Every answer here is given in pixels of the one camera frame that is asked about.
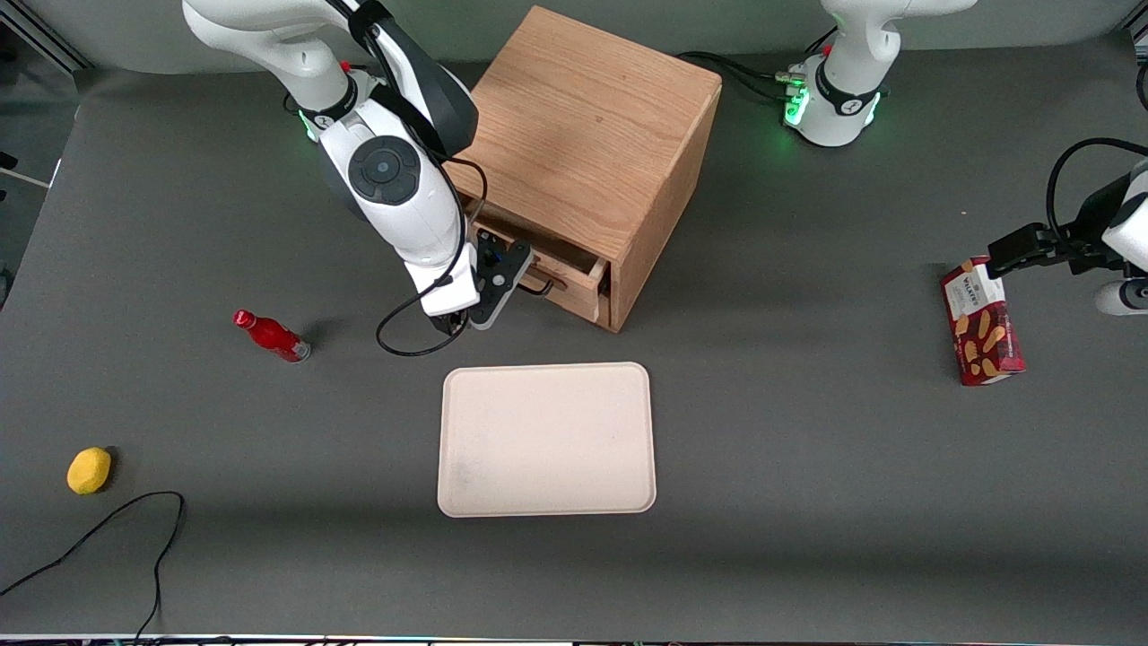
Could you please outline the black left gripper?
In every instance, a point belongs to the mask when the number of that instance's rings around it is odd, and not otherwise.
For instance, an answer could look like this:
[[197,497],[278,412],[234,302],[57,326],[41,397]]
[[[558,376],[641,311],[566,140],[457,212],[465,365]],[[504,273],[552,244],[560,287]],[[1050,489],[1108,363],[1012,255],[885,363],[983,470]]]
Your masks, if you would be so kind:
[[1125,260],[1103,241],[1103,234],[1132,213],[1132,207],[1125,207],[1130,184],[1130,177],[1119,177],[1083,200],[1073,221],[1073,246],[1079,247],[1075,256],[1057,229],[1046,224],[1026,224],[987,246],[988,277],[1004,278],[1013,271],[1058,265],[1070,258],[1073,258],[1073,275],[1093,268],[1123,273]]

